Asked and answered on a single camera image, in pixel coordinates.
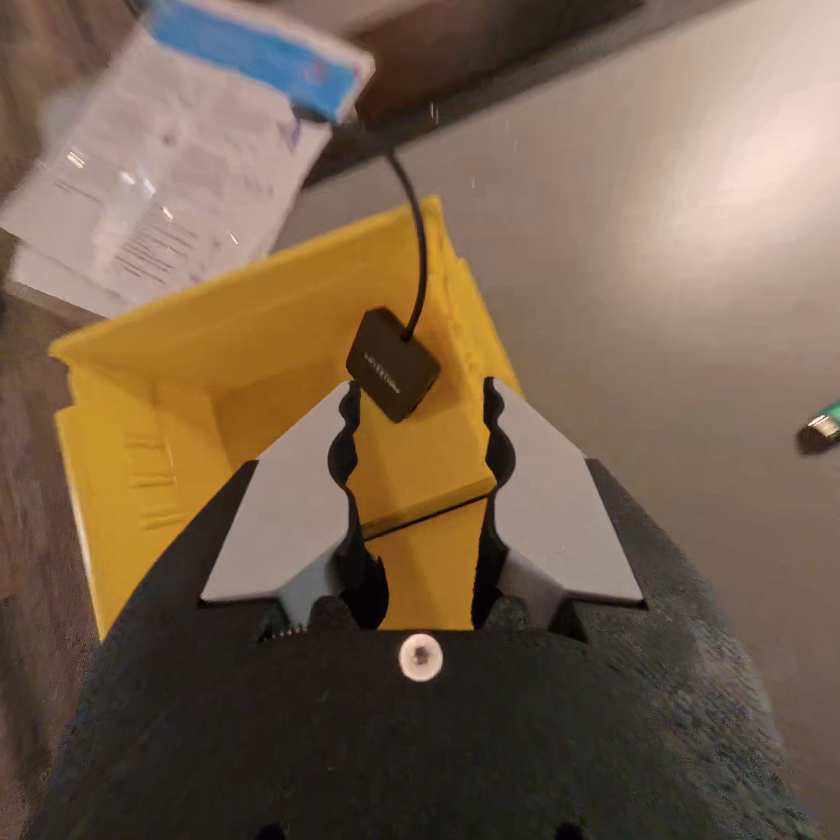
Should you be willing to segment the black usb hub with cable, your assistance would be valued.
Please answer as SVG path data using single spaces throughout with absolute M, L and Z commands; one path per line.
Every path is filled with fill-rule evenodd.
M 415 336 L 424 312 L 429 278 L 429 249 L 424 214 L 415 186 L 390 144 L 358 122 L 337 122 L 319 111 L 293 104 L 300 121 L 330 126 L 335 137 L 364 144 L 390 166 L 406 195 L 416 234 L 418 281 L 411 315 L 406 324 L 389 308 L 367 311 L 353 339 L 346 369 L 351 377 L 394 424 L 411 416 L 440 375 L 435 357 Z

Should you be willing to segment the clear plastic bag with papers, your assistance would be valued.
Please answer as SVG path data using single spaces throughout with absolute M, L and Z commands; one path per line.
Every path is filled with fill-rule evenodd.
M 277 8 L 151 2 L 2 208 L 13 282 L 110 318 L 261 259 L 374 73 Z

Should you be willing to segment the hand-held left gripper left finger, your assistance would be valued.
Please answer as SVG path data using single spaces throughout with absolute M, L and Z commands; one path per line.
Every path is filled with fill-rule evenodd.
M 206 580 L 201 602 L 277 602 L 290 625 L 308 625 L 313 604 L 340 593 L 333 555 L 350 536 L 346 479 L 329 452 L 344 431 L 345 381 L 257 458 L 255 471 Z

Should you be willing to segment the yellow plastic bin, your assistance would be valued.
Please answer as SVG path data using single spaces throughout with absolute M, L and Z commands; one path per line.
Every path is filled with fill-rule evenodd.
M 391 423 L 368 396 L 350 478 L 382 556 L 383 629 L 471 628 L 485 458 L 484 381 L 523 396 L 436 196 L 422 203 L 428 285 L 415 336 L 441 372 Z M 98 634 L 105 638 L 163 551 L 245 462 L 348 377 L 363 315 L 414 303 L 417 241 L 405 207 L 55 340 L 71 403 L 56 426 Z

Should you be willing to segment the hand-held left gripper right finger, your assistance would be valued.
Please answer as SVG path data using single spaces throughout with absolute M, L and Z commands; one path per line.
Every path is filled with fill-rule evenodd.
M 474 627 L 505 597 L 536 628 L 557 627 L 568 602 L 644 608 L 584 453 L 496 377 L 485 379 L 483 419 L 496 485 L 479 535 Z

